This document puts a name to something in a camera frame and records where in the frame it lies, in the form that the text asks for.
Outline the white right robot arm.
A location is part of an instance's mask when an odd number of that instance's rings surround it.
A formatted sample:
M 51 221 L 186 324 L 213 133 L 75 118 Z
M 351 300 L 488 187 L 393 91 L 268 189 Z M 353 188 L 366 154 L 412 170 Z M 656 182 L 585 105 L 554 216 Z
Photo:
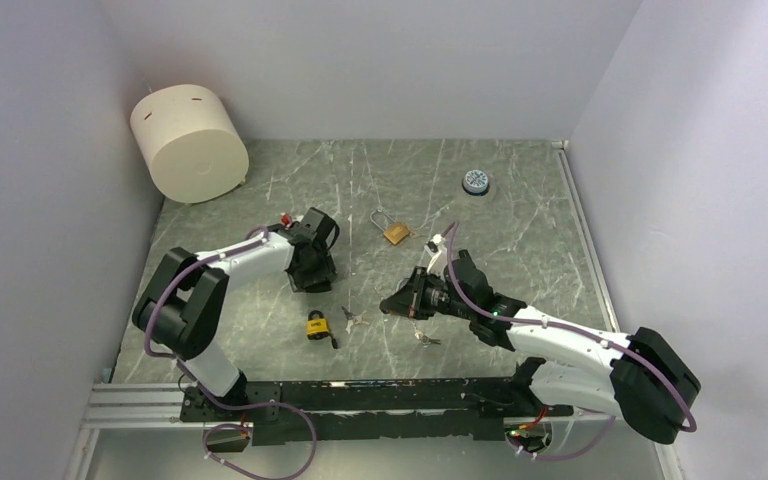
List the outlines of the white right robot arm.
M 482 343 L 526 355 L 509 390 L 521 414 L 574 406 L 621 418 L 665 445 L 698 428 L 691 407 L 701 383 L 664 336 L 645 327 L 632 334 L 585 327 L 503 295 L 465 250 L 441 268 L 415 267 L 379 308 L 411 320 L 460 318 Z

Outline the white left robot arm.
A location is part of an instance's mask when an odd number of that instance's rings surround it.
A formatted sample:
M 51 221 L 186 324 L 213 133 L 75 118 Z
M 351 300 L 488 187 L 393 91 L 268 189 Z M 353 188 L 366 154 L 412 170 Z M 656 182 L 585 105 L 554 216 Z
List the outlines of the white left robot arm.
M 299 219 L 256 227 L 227 247 L 169 250 L 132 312 L 145 354 L 175 361 L 205 392 L 211 412 L 237 418 L 249 402 L 248 380 L 216 339 L 226 294 L 278 272 L 294 293 L 330 291 L 337 278 L 331 249 L 339 235 L 336 220 L 311 207 Z

